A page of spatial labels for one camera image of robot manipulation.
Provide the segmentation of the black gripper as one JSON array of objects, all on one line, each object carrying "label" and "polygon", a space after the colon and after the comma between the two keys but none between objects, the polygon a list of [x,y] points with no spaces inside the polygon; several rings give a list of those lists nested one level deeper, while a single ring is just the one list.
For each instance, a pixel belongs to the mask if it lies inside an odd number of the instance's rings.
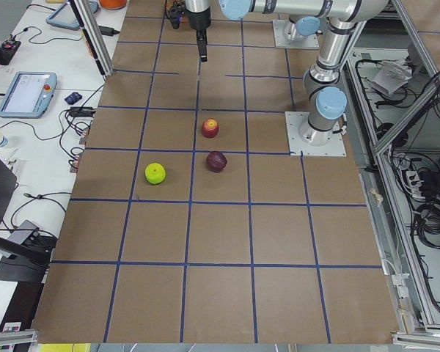
[{"label": "black gripper", "polygon": [[202,12],[188,11],[188,22],[190,27],[196,31],[197,48],[201,62],[208,60],[208,37],[207,28],[211,25],[211,12],[205,10]]}]

